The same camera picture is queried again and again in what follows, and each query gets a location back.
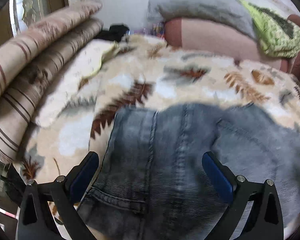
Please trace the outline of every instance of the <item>blue denim jeans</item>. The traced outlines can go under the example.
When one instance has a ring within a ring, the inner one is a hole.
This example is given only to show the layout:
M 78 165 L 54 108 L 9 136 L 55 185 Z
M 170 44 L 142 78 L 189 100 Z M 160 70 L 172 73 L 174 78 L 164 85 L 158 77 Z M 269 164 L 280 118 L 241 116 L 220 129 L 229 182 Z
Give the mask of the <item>blue denim jeans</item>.
M 206 151 L 249 181 L 272 179 L 285 225 L 300 212 L 298 132 L 253 104 L 226 110 L 184 104 L 117 113 L 80 216 L 111 239 L 204 239 L 226 209 L 202 168 Z

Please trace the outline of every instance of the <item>green fabric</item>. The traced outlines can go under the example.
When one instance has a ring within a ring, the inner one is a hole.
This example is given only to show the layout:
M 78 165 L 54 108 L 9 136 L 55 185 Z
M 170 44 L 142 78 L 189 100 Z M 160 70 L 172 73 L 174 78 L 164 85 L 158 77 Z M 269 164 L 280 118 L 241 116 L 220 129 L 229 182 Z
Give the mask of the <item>green fabric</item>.
M 240 0 L 256 26 L 261 49 L 271 57 L 293 58 L 300 51 L 300 27 L 268 8 Z

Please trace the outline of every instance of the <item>fleece blanket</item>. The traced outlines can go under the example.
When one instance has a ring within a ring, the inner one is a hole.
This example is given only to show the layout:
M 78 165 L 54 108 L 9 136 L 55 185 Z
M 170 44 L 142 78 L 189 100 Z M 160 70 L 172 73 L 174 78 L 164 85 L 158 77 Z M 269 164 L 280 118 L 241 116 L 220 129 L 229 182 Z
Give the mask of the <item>fleece blanket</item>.
M 185 102 L 221 108 L 253 102 L 277 124 L 300 132 L 300 83 L 293 75 L 259 62 L 166 45 L 150 36 L 128 36 L 120 44 L 125 49 L 82 86 L 86 104 L 66 107 L 49 127 L 28 129 L 22 146 L 30 163 L 15 165 L 21 176 L 26 180 L 32 172 L 38 183 L 53 181 L 89 150 L 98 153 L 101 164 L 115 113 L 126 105 L 161 111 Z M 87 52 L 93 60 L 93 50 Z

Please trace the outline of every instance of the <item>blue clamp pad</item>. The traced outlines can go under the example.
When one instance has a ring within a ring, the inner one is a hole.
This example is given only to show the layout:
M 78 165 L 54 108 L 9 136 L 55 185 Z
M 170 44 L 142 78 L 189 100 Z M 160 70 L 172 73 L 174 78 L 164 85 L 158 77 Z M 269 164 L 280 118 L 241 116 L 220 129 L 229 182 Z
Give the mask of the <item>blue clamp pad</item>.
M 223 166 L 212 152 L 206 152 L 202 156 L 202 167 L 220 199 L 230 205 L 237 187 L 235 175 L 227 166 Z
M 84 192 L 86 191 L 93 175 L 99 166 L 99 156 L 95 152 L 89 152 L 85 159 L 80 163 L 78 169 L 74 172 L 72 183 L 68 185 L 69 198 L 71 203 L 80 202 Z

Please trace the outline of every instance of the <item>gray pillow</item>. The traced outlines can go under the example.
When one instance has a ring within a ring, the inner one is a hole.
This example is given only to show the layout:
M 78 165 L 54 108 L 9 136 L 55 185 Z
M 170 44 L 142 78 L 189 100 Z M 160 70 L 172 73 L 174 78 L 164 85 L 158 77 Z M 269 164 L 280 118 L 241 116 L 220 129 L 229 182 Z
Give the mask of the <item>gray pillow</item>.
M 149 0 L 149 21 L 169 21 L 176 17 L 212 20 L 256 38 L 252 18 L 239 0 Z

